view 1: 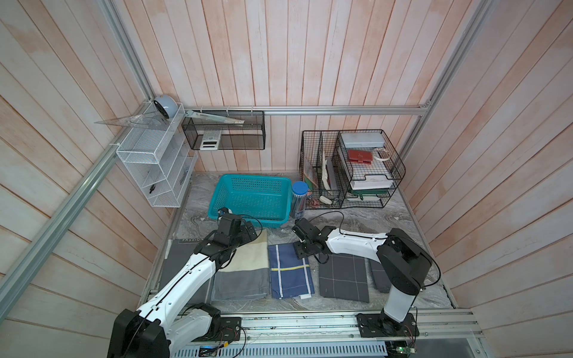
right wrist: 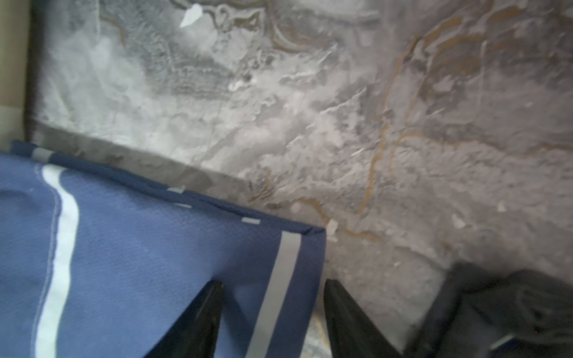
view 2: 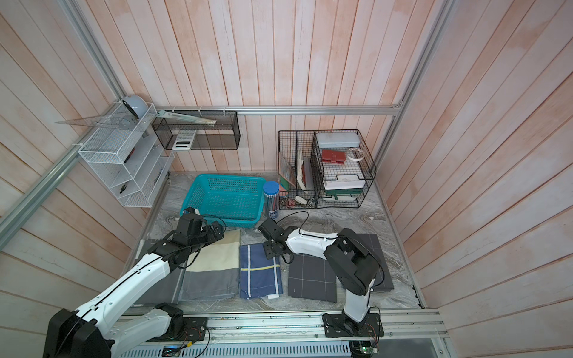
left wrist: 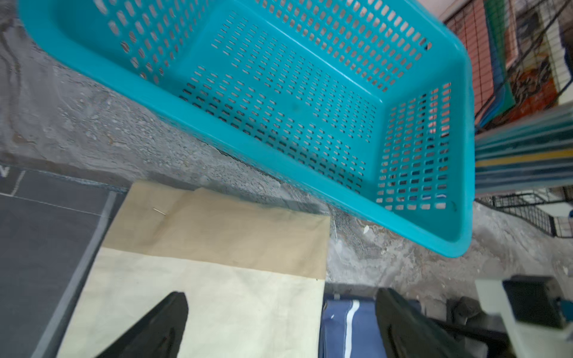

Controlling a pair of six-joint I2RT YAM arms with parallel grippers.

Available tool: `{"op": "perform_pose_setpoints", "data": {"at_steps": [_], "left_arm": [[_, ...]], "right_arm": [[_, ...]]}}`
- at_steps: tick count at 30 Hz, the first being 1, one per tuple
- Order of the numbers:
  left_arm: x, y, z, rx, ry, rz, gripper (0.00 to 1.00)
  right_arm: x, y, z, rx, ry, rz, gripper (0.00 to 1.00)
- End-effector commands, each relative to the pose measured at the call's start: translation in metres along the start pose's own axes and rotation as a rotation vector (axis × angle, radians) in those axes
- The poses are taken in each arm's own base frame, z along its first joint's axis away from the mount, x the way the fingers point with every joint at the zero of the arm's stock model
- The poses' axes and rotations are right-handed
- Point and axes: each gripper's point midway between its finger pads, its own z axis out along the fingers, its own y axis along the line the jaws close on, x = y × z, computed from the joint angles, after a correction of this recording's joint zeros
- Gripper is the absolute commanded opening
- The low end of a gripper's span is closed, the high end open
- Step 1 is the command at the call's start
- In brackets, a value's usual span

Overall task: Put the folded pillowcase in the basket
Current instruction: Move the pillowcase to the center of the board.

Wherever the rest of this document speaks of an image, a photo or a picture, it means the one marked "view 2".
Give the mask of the blue plaid pillowcase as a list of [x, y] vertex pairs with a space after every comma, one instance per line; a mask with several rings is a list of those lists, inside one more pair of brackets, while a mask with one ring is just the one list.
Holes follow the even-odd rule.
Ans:
[[240, 246], [239, 296], [275, 299], [283, 293], [280, 260], [267, 259], [262, 243]]

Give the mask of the beige grey striped pillowcase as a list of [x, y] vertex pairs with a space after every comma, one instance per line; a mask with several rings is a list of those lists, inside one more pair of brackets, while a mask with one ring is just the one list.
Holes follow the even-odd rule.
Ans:
[[180, 301], [233, 298], [239, 290], [240, 230], [226, 231], [224, 238], [201, 250], [186, 269]]

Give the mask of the teal plastic basket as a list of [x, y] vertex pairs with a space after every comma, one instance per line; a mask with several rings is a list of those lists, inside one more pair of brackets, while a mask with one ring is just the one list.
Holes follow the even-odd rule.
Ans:
[[266, 182], [260, 177], [200, 174], [180, 213], [191, 207], [209, 222], [223, 219], [228, 227], [252, 228], [261, 219]]

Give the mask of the plain grey pillowcase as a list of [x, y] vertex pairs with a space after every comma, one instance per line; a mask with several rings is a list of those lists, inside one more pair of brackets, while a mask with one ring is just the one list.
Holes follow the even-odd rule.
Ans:
[[[134, 266], [147, 253], [147, 250], [156, 243], [157, 240], [142, 240], [137, 249], [134, 259]], [[181, 290], [184, 271], [176, 268], [164, 279], [158, 281], [144, 295], [142, 295], [134, 306], [157, 305], [162, 303], [177, 304], [179, 301], [179, 292]]]

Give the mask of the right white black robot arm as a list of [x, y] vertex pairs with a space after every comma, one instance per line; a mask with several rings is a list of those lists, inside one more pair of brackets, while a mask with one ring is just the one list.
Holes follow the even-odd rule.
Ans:
[[383, 266], [379, 256], [354, 231], [344, 228], [338, 233], [321, 234], [295, 226], [282, 228], [274, 219], [265, 220], [258, 231], [267, 240], [264, 250], [268, 259], [305, 254], [328, 262], [346, 290], [345, 307], [340, 314], [343, 323], [355, 330], [365, 325], [370, 314], [370, 294]]

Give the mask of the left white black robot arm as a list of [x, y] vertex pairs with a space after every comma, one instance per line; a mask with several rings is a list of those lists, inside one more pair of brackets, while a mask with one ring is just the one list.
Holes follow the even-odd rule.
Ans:
[[182, 310], [173, 304], [156, 305], [146, 315], [118, 325], [117, 321], [149, 289], [173, 271], [194, 262], [191, 254], [222, 240], [226, 222], [183, 211], [176, 229], [147, 250], [138, 263], [95, 298], [76, 310], [62, 309], [49, 321], [44, 357], [117, 357], [156, 338], [189, 338]]

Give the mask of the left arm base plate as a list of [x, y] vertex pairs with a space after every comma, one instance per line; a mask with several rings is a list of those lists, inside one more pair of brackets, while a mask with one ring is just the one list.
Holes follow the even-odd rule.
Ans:
[[204, 341], [207, 333], [207, 317], [176, 317], [175, 322], [170, 323], [167, 332], [150, 339], [150, 342]]

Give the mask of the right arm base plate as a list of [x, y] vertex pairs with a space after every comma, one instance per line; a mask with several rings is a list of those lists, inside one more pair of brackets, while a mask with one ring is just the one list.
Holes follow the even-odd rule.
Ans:
[[325, 335], [328, 338], [374, 337], [384, 335], [379, 313], [368, 312], [362, 322], [354, 322], [344, 313], [322, 315]]

